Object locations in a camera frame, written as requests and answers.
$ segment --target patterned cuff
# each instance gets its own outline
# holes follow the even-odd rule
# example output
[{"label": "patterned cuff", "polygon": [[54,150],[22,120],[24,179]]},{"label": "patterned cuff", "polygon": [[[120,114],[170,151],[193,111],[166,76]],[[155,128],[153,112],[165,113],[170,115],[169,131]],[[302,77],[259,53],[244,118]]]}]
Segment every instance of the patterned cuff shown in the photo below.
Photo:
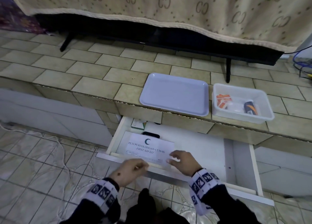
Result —
[{"label": "patterned cuff", "polygon": [[214,174],[208,172],[205,168],[196,172],[192,179],[189,181],[189,185],[199,199],[216,185],[222,184],[220,179]]},{"label": "patterned cuff", "polygon": [[104,214],[107,213],[117,198],[118,192],[114,185],[105,180],[98,180],[87,191],[83,199],[88,199],[100,207]]}]

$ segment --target black tv leg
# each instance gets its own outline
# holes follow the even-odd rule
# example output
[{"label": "black tv leg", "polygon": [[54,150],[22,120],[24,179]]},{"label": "black tv leg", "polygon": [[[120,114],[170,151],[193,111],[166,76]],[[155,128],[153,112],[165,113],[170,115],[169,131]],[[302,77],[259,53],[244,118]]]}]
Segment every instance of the black tv leg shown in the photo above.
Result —
[{"label": "black tv leg", "polygon": [[227,75],[226,75],[226,82],[230,82],[230,77],[231,77],[231,58],[227,58]]},{"label": "black tv leg", "polygon": [[69,32],[64,43],[62,44],[62,46],[60,47],[60,51],[64,52],[65,49],[67,48],[68,44],[74,39],[76,34]]}]

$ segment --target beige cloth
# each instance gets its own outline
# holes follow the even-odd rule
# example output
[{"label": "beige cloth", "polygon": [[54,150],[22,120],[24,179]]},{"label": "beige cloth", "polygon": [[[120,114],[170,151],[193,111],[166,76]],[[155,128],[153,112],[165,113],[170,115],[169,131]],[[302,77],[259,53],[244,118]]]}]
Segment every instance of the beige cloth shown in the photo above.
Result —
[{"label": "beige cloth", "polygon": [[14,1],[27,15],[75,13],[185,28],[216,40],[285,52],[294,51],[312,33],[311,0]]}]

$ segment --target open drawer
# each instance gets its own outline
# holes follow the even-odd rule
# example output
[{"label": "open drawer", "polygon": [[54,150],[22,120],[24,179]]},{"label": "open drawer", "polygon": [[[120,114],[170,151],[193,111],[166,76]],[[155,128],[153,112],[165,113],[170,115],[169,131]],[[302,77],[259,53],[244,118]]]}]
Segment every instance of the open drawer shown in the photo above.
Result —
[{"label": "open drawer", "polygon": [[[98,153],[98,158],[112,167],[118,167],[126,157],[127,139],[123,139],[126,131],[141,134],[143,130],[131,128],[133,118],[123,117],[115,135],[106,151]],[[259,172],[252,145],[223,139],[217,136],[192,132],[189,130],[158,125],[147,122],[145,130],[160,135],[160,139],[174,142],[177,150],[190,152],[194,158],[208,170],[213,171],[225,184],[229,194],[274,206],[271,199],[263,197]],[[175,167],[164,167],[150,163],[146,177],[166,183],[188,188],[189,177],[183,175]]]}]

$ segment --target hand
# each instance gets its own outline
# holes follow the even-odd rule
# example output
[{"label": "hand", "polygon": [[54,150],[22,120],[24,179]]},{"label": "hand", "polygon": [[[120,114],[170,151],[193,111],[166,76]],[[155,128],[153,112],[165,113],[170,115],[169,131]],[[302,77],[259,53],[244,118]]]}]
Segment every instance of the hand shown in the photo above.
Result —
[{"label": "hand", "polygon": [[143,159],[125,160],[121,166],[110,174],[119,187],[126,187],[139,176],[142,176],[148,169],[149,164]]},{"label": "hand", "polygon": [[177,162],[172,159],[167,159],[167,163],[176,167],[183,175],[192,176],[195,172],[197,172],[201,167],[201,165],[195,160],[191,153],[181,150],[175,150],[170,153],[170,156],[179,159]]}]

